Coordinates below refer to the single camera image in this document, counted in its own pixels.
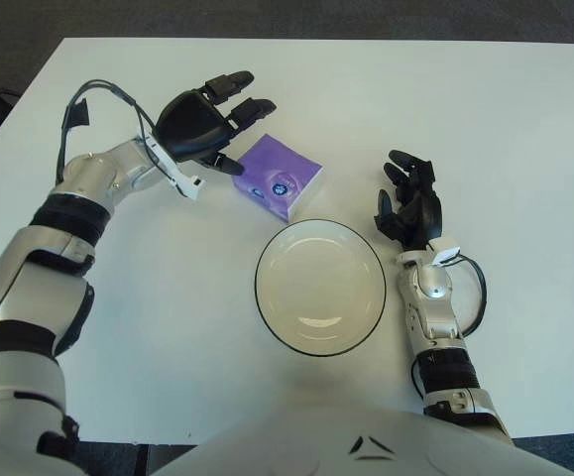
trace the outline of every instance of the purple tissue pack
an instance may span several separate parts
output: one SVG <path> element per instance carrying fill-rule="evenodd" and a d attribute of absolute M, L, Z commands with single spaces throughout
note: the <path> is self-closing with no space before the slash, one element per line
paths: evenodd
<path fill-rule="evenodd" d="M 234 185 L 256 203 L 289 222 L 297 215 L 322 166 L 265 134 L 239 161 L 245 171 Z"/>

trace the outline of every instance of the robotic hand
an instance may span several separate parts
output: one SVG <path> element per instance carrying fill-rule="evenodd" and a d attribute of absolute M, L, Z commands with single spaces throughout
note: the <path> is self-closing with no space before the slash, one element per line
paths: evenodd
<path fill-rule="evenodd" d="M 380 190 L 377 228 L 403 249 L 398 285 L 405 306 L 405 323 L 414 365 L 425 389 L 423 412 L 473 427 L 510 441 L 487 391 L 480 388 L 451 306 L 452 282 L 444 266 L 459 256 L 460 247 L 441 237 L 441 204 L 432 189 L 431 162 L 401 151 L 389 154 L 393 164 L 384 171 L 397 187 L 397 213 L 389 195 Z"/>
<path fill-rule="evenodd" d="M 211 79 L 173 100 L 157 124 L 108 81 L 86 82 L 69 102 L 57 184 L 0 256 L 0 474 L 82 474 L 66 462 L 77 424 L 65 414 L 63 375 L 55 357 L 77 340 L 92 307 L 94 290 L 83 275 L 94 262 L 94 247 L 115 206 L 133 191 L 167 178 L 196 199 L 203 181 L 183 175 L 177 163 L 194 160 L 233 175 L 243 171 L 220 150 L 276 106 L 250 98 L 223 117 L 214 105 L 252 80 L 247 71 Z M 141 136 L 64 165 L 68 130 L 89 122 L 85 99 L 77 99 L 92 88 L 110 90 L 134 107 Z"/>
<path fill-rule="evenodd" d="M 267 99 L 245 99 L 223 117 L 214 106 L 238 94 L 254 80 L 248 71 L 220 75 L 199 89 L 186 91 L 161 113 L 153 135 L 175 162 L 196 161 L 232 176 L 244 168 L 222 154 L 220 149 L 256 121 L 276 110 Z"/>

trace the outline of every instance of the wire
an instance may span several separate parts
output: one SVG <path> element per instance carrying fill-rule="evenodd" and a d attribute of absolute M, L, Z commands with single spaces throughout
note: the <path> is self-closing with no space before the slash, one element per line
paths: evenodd
<path fill-rule="evenodd" d="M 452 256 L 451 258 L 448 258 L 446 260 L 441 261 L 441 264 L 447 263 L 447 265 L 443 265 L 442 268 L 445 268 L 445 266 L 449 266 L 452 264 L 458 264 L 460 262 L 456 262 L 456 263 L 452 263 L 452 261 L 457 260 L 458 258 L 461 257 L 461 252 L 459 251 L 458 253 L 456 253 L 454 256 Z"/>
<path fill-rule="evenodd" d="M 483 270 L 481 269 L 481 267 L 479 266 L 478 263 L 476 263 L 471 258 L 468 258 L 467 256 L 462 255 L 460 253 L 458 254 L 458 258 L 460 258 L 460 260 L 455 261 L 453 263 L 449 263 L 447 265 L 444 265 L 443 268 L 447 268 L 450 266 L 456 266 L 460 263 L 467 262 L 470 264 L 470 266 L 472 268 L 474 268 L 474 271 L 476 272 L 476 276 L 478 277 L 478 284 L 481 287 L 481 302 L 478 306 L 478 311 L 476 312 L 476 317 L 474 318 L 472 323 L 462 332 L 463 337 L 468 337 L 476 329 L 478 329 L 478 327 L 481 325 L 481 322 L 483 321 L 483 317 L 485 316 L 485 308 L 487 307 L 487 281 L 485 280 L 485 274 L 483 273 Z"/>
<path fill-rule="evenodd" d="M 412 365 L 409 368 L 409 376 L 412 379 L 412 384 L 414 385 L 414 389 L 416 390 L 416 392 L 418 393 L 418 395 L 421 397 L 421 399 L 423 400 L 423 393 L 421 392 L 421 390 L 418 387 L 418 383 L 416 382 L 416 379 L 414 378 L 414 367 L 416 367 L 416 364 L 418 363 L 418 359 L 415 357 L 414 360 L 412 361 Z"/>
<path fill-rule="evenodd" d="M 141 140 L 143 142 L 144 150 L 146 151 L 148 159 L 150 159 L 150 162 L 152 162 L 152 164 L 157 169 L 159 169 L 159 171 L 164 176 L 166 176 L 167 179 L 172 180 L 172 177 L 170 177 L 170 175 L 160 166 L 159 160 L 152 156 L 152 154 L 150 153 L 150 148 L 146 145 L 146 131 L 144 129 L 144 119 L 146 120 L 151 129 L 155 128 L 155 123 L 146 113 L 146 111 L 144 111 L 143 108 L 139 104 L 137 104 L 137 101 L 135 101 L 135 99 L 132 96 L 130 96 L 130 94 L 124 91 L 117 84 L 114 84 L 105 79 L 90 79 L 89 81 L 86 81 L 81 86 L 79 86 L 79 89 L 77 89 L 75 94 L 73 94 L 73 96 L 70 98 L 70 101 L 68 101 L 66 109 L 64 110 L 64 117 L 61 123 L 61 135 L 59 138 L 59 152 L 57 153 L 56 185 L 62 183 L 64 180 L 63 176 L 65 166 L 64 158 L 66 151 L 66 137 L 68 135 L 68 131 L 70 130 L 70 127 L 68 127 L 68 123 L 70 120 L 70 113 L 77 100 L 81 97 L 81 95 L 90 89 L 106 89 L 112 92 L 115 96 L 117 96 L 121 100 L 123 100 L 126 104 L 134 107 L 135 112 L 137 113 L 137 119 L 139 120 Z M 181 195 L 183 195 L 183 192 L 181 191 L 178 184 L 175 186 L 175 188 Z"/>

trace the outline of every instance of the gray carpet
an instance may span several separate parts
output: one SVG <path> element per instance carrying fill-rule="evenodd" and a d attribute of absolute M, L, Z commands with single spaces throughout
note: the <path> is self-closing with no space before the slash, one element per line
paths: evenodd
<path fill-rule="evenodd" d="M 23 91 L 61 38 L 95 36 L 574 43 L 574 0 L 0 0 L 0 86 Z M 574 470 L 574 435 L 516 444 Z M 93 476 L 141 475 L 183 451 L 82 443 L 75 459 Z"/>

